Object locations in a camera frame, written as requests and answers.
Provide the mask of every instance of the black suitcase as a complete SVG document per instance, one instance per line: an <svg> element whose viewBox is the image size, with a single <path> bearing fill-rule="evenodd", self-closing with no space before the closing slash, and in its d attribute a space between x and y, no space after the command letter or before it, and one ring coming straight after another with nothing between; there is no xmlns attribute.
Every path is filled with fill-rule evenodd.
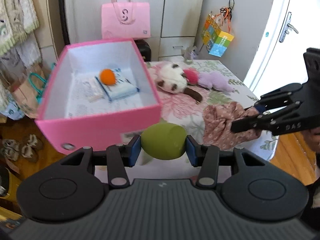
<svg viewBox="0 0 320 240"><path fill-rule="evenodd" d="M145 40L136 40L135 43L145 62L151 61L151 49Z"/></svg>

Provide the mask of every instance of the human hand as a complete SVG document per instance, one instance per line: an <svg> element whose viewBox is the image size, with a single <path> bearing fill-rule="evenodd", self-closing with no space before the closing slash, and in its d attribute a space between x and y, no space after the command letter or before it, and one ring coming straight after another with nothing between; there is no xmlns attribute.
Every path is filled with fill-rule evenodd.
<svg viewBox="0 0 320 240"><path fill-rule="evenodd" d="M311 150L320 153L320 127L301 132Z"/></svg>

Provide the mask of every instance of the purple plush toy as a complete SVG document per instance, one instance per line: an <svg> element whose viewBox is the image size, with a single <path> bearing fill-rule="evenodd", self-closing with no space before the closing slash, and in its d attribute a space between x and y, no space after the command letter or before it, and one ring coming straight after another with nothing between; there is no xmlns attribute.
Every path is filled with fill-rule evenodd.
<svg viewBox="0 0 320 240"><path fill-rule="evenodd" d="M200 72L198 85L209 89L214 88L218 91L234 92L234 88L228 84L228 81L218 71Z"/></svg>

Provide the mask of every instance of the bag logo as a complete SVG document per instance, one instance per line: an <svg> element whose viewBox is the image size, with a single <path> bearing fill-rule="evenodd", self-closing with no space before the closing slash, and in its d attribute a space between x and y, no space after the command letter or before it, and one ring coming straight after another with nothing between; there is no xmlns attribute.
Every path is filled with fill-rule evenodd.
<svg viewBox="0 0 320 240"><path fill-rule="evenodd" d="M127 9L123 9L122 10L122 14L123 14L123 16L122 16L122 18L123 18L123 20L124 21L127 21L128 20L128 10Z"/></svg>

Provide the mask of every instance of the ribbed gray surface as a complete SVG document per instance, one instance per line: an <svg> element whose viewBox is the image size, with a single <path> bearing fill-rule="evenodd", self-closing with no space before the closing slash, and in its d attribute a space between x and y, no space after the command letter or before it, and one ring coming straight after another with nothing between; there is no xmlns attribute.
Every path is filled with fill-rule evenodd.
<svg viewBox="0 0 320 240"><path fill-rule="evenodd" d="M296 219L260 224L227 210L212 191L189 180L136 179L114 190L95 212L50 225L27 220L13 240L309 240L315 235Z"/></svg>

